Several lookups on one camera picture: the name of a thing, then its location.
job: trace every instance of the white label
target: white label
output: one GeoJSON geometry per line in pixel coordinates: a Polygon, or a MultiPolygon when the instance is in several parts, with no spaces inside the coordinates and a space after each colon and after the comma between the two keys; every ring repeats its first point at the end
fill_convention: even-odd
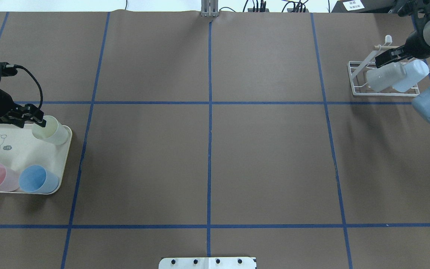
{"type": "Polygon", "coordinates": [[[363,3],[361,2],[361,0],[351,0],[348,2],[343,2],[343,5],[345,5],[346,10],[350,11],[350,10],[360,10],[363,9],[363,3]]]}

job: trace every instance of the white floor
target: white floor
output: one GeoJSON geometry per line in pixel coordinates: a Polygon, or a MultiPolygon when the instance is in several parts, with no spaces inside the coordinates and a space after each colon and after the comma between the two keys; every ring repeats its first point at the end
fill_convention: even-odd
{"type": "MultiPolygon", "coordinates": [[[[244,0],[219,0],[218,6],[231,7],[235,11],[241,12],[244,3],[244,0]]],[[[331,9],[335,3],[336,0],[331,0],[331,9]]],[[[284,0],[268,0],[267,8],[270,12],[281,12],[285,4],[284,0]]],[[[125,5],[126,0],[0,0],[0,12],[107,12],[124,9],[125,5]]],[[[246,8],[249,7],[253,7],[252,0],[249,0],[246,6],[246,8]]],[[[328,0],[309,0],[306,7],[310,12],[328,12],[328,0]]],[[[200,10],[201,0],[128,0],[127,9],[159,12],[200,10]]]]}

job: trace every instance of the light blue cup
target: light blue cup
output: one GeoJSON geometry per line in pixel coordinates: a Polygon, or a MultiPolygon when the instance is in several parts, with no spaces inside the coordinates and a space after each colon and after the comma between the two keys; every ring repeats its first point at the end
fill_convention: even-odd
{"type": "Polygon", "coordinates": [[[41,165],[31,165],[19,176],[19,187],[26,192],[48,194],[59,185],[58,177],[41,165]]]}

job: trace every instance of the white tray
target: white tray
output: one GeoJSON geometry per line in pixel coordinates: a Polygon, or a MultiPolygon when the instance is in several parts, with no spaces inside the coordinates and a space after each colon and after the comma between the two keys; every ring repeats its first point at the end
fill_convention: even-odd
{"type": "MultiPolygon", "coordinates": [[[[59,178],[59,185],[49,194],[55,193],[61,187],[72,140],[72,130],[67,126],[64,128],[69,132],[69,138],[62,145],[53,145],[35,138],[31,131],[32,124],[25,124],[22,129],[0,124],[0,163],[18,173],[31,165],[43,166],[59,178]]],[[[0,191],[0,193],[32,194],[20,188],[15,191],[0,191]]]]}

